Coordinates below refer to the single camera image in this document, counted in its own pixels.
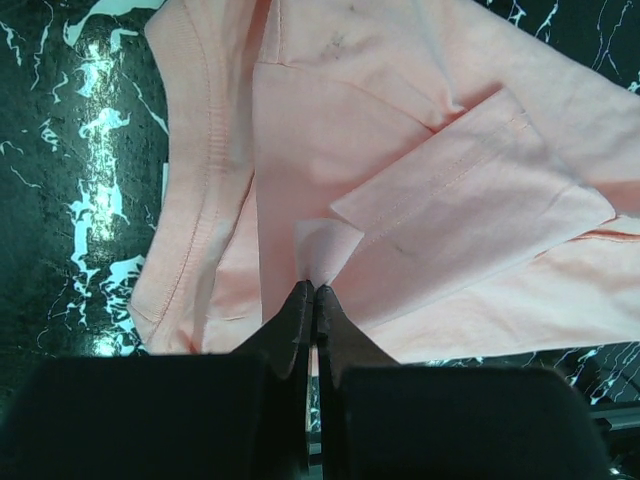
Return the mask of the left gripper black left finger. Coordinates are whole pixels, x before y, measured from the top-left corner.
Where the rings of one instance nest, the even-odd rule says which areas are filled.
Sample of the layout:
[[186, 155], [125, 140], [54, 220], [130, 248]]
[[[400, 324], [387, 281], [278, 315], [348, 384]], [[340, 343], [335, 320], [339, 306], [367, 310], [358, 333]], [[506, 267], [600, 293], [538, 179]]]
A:
[[297, 479], [313, 286], [227, 354], [42, 362], [1, 424], [5, 479]]

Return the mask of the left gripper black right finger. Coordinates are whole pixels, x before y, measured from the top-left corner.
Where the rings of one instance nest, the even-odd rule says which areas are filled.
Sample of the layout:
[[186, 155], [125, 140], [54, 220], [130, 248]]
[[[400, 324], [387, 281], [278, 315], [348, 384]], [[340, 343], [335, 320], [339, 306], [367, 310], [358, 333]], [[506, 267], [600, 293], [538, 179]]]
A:
[[402, 366], [321, 287], [319, 354], [327, 479], [605, 479], [583, 399], [544, 368]]

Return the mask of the salmon pink t shirt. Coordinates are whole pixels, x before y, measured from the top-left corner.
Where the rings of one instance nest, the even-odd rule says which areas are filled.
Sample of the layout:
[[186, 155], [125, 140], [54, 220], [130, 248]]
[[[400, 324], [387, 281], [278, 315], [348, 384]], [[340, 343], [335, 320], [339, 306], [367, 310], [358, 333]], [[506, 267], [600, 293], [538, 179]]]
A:
[[129, 310], [226, 352], [300, 280], [403, 363], [639, 337], [639, 99], [472, 1], [169, 1]]

